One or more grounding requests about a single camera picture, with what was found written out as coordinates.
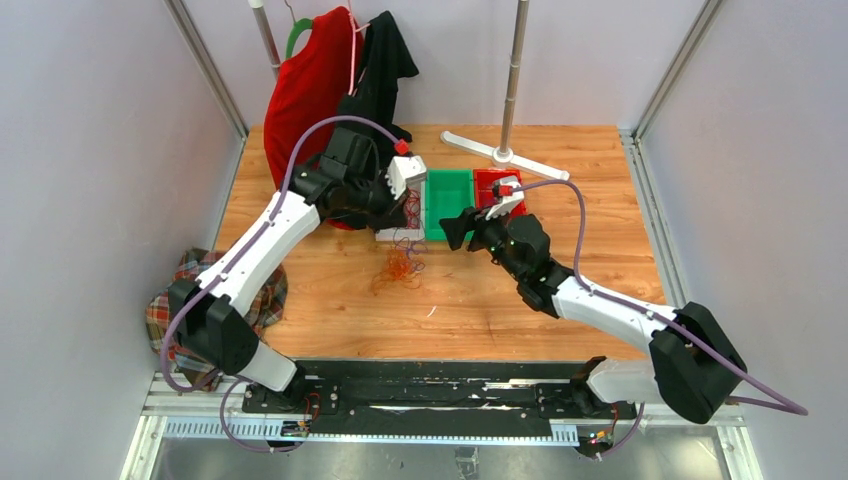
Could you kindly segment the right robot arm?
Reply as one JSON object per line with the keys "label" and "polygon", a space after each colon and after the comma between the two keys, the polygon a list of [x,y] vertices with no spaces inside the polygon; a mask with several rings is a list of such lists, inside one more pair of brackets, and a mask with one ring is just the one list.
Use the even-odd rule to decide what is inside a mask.
{"label": "right robot arm", "polygon": [[708,308],[639,301],[588,280],[551,256],[550,237],[533,215],[489,218],[468,207],[439,225],[451,249],[486,251],[531,309],[582,322],[646,354],[643,361],[588,361],[571,390],[584,416],[598,416],[619,401],[664,403],[683,419],[705,424],[747,372]]}

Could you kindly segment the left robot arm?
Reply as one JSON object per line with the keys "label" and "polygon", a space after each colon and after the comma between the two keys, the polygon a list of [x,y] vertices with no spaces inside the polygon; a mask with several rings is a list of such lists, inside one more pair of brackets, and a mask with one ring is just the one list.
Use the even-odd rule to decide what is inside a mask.
{"label": "left robot arm", "polygon": [[298,411],[306,386],[291,358],[266,345],[246,316],[256,295],[292,249],[334,214],[362,214],[374,230],[402,227],[411,186],[427,176],[423,160],[385,128],[393,145],[387,166],[370,165],[372,141],[341,128],[312,161],[291,162],[278,190],[251,227],[222,258],[195,279],[167,290],[171,319],[160,348],[172,345],[208,362],[213,374],[236,376],[268,388],[283,413]]}

